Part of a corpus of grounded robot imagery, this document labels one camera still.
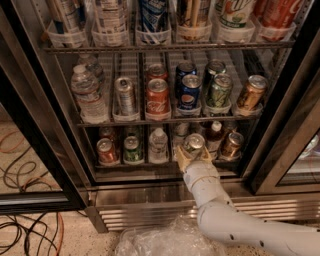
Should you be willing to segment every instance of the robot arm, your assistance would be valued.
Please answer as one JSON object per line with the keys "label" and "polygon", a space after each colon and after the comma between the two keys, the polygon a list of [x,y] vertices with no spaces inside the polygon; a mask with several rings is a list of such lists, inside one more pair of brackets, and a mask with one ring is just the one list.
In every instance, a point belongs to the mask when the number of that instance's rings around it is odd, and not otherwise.
{"label": "robot arm", "polygon": [[196,160],[184,169],[184,181],[198,207],[201,232],[227,244],[260,247],[274,255],[320,255],[320,230],[266,221],[237,210],[221,186],[217,169]]}

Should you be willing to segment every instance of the refrigerator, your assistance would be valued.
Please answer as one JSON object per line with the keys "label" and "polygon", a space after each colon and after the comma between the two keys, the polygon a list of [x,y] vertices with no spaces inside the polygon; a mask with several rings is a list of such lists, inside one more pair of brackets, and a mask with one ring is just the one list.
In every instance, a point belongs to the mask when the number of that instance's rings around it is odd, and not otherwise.
{"label": "refrigerator", "polygon": [[[2,119],[18,127],[48,170],[45,175],[57,185],[44,186],[41,191],[21,191],[17,186],[1,192],[2,214],[84,209],[97,232],[163,225],[177,215],[196,218],[197,207],[175,158],[174,127],[188,124],[190,132],[206,122],[236,121],[244,138],[239,155],[212,162],[235,206],[269,220],[319,218],[318,1],[303,1],[292,34],[277,42],[258,40],[259,23],[254,20],[248,28],[250,39],[226,42],[221,37],[229,32],[224,33],[215,17],[205,27],[202,41],[181,39],[182,28],[175,18],[177,1],[169,1],[168,33],[161,34],[165,42],[153,45],[141,40],[138,6],[128,1],[127,41],[121,46],[112,45],[113,41],[106,46],[98,40],[96,1],[82,3],[87,18],[82,47],[70,47],[64,41],[59,45],[50,38],[53,23],[46,1],[0,3]],[[108,113],[102,123],[83,118],[70,89],[79,54],[87,53],[97,57],[106,77]],[[192,61],[202,78],[211,59],[223,60],[232,77],[230,108],[216,114],[199,100],[192,115],[186,115],[177,108],[174,97],[176,67]],[[153,63],[165,65],[169,76],[170,112],[162,120],[152,119],[146,111],[146,70]],[[243,115],[234,107],[254,74],[263,74],[269,88],[259,109]],[[137,115],[133,119],[118,113],[115,81],[119,77],[130,77],[136,84]],[[116,165],[99,161],[96,147],[101,127],[117,132]],[[142,158],[134,165],[124,159],[128,127],[139,127],[142,134]],[[168,136],[165,163],[150,161],[148,139],[155,127],[162,127]]]}

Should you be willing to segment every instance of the plastic bottle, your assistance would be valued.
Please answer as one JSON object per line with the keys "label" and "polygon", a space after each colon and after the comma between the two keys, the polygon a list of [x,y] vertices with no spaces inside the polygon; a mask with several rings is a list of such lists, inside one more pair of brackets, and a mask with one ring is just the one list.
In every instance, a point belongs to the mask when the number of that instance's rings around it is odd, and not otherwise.
{"label": "plastic bottle", "polygon": [[78,64],[85,65],[86,68],[96,76],[99,83],[103,84],[105,80],[105,75],[98,59],[92,54],[88,53],[79,54],[79,56],[80,58],[78,60]]}
{"label": "plastic bottle", "polygon": [[165,163],[168,161],[168,136],[161,129],[155,129],[149,136],[149,162]]}
{"label": "plastic bottle", "polygon": [[108,109],[97,78],[84,65],[73,68],[71,91],[87,123],[108,121]]}
{"label": "plastic bottle", "polygon": [[214,121],[210,128],[206,130],[206,147],[212,157],[216,159],[218,156],[218,149],[223,139],[222,124],[219,121]]}

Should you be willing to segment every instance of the aluminum can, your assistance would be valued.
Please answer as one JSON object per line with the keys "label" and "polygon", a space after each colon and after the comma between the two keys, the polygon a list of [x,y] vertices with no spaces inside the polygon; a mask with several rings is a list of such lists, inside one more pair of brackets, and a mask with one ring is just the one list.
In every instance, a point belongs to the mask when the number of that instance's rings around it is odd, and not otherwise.
{"label": "aluminum can", "polygon": [[303,2],[303,0],[269,0],[261,24],[264,27],[275,28],[275,30],[273,33],[263,35],[263,38],[268,41],[283,39],[285,34],[277,29],[290,27]]}
{"label": "aluminum can", "polygon": [[180,88],[182,86],[182,78],[186,75],[196,75],[197,67],[192,61],[183,61],[176,67],[176,77],[174,83],[174,95],[178,99],[180,94]]}
{"label": "aluminum can", "polygon": [[135,136],[129,136],[124,140],[124,160],[137,162],[142,159],[140,141]]}
{"label": "aluminum can", "polygon": [[97,142],[97,152],[99,161],[102,163],[113,163],[118,161],[115,146],[108,138],[103,138]]}
{"label": "aluminum can", "polygon": [[231,132],[223,140],[220,155],[226,160],[239,157],[239,151],[243,145],[244,138],[241,133]]}
{"label": "aluminum can", "polygon": [[214,108],[223,108],[228,104],[233,82],[228,74],[218,74],[209,87],[207,94],[207,105]]}
{"label": "aluminum can", "polygon": [[135,86],[129,77],[119,77],[114,84],[120,111],[124,116],[136,113]]}
{"label": "aluminum can", "polygon": [[240,109],[253,111],[258,106],[268,88],[268,81],[263,76],[252,75],[242,88],[237,99]]}
{"label": "aluminum can", "polygon": [[200,94],[201,79],[196,75],[186,75],[182,79],[182,87],[178,97],[178,108],[192,110],[197,107]]}
{"label": "aluminum can", "polygon": [[163,79],[153,79],[147,87],[147,112],[161,115],[169,112],[169,87]]}
{"label": "aluminum can", "polygon": [[156,78],[160,78],[168,82],[168,77],[169,77],[168,71],[162,63],[151,64],[148,67],[147,76],[146,76],[147,84],[150,82],[150,80],[156,79]]}
{"label": "aluminum can", "polygon": [[223,61],[217,60],[217,59],[210,60],[204,70],[203,84],[202,84],[204,93],[206,94],[208,92],[208,89],[210,87],[210,82],[215,75],[226,73],[226,72],[227,72],[226,64]]}
{"label": "aluminum can", "polygon": [[253,11],[255,0],[225,0],[220,23],[227,28],[244,28]]}
{"label": "aluminum can", "polygon": [[185,138],[183,143],[183,149],[187,151],[193,158],[201,156],[204,147],[205,140],[198,133],[190,134],[188,137]]}

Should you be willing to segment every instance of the can lid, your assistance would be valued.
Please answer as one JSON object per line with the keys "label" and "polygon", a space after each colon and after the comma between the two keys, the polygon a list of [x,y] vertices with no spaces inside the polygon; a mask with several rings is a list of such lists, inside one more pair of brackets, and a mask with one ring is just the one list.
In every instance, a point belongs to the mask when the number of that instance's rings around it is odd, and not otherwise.
{"label": "can lid", "polygon": [[244,138],[241,133],[232,132],[232,133],[229,133],[228,136],[229,136],[229,140],[233,144],[238,145],[238,146],[241,146],[243,144]]}
{"label": "can lid", "polygon": [[232,87],[233,82],[228,74],[218,74],[214,77],[214,82],[224,88]]}
{"label": "can lid", "polygon": [[167,89],[167,87],[167,82],[160,78],[152,79],[148,83],[148,88],[153,92],[163,92]]}
{"label": "can lid", "polygon": [[257,89],[265,89],[268,87],[268,81],[265,77],[260,75],[252,75],[248,78],[249,83]]}
{"label": "can lid", "polygon": [[191,72],[196,69],[196,65],[192,61],[183,61],[178,64],[178,68],[184,72]]}
{"label": "can lid", "polygon": [[221,130],[222,124],[219,121],[213,121],[211,129],[218,132]]}
{"label": "can lid", "polygon": [[80,53],[79,56],[80,58],[86,59],[90,57],[90,53]]}
{"label": "can lid", "polygon": [[81,74],[81,73],[85,72],[86,70],[87,69],[86,69],[85,65],[77,65],[73,68],[73,72],[76,74]]}
{"label": "can lid", "polygon": [[101,139],[97,142],[97,148],[100,152],[108,152],[112,147],[112,141],[108,138]]}
{"label": "can lid", "polygon": [[226,64],[221,60],[210,60],[207,67],[208,72],[212,75],[226,72]]}
{"label": "can lid", "polygon": [[197,75],[186,75],[182,78],[182,83],[188,88],[198,88],[201,85],[201,79]]}
{"label": "can lid", "polygon": [[139,146],[139,140],[136,136],[129,136],[124,140],[126,149],[136,149]]}

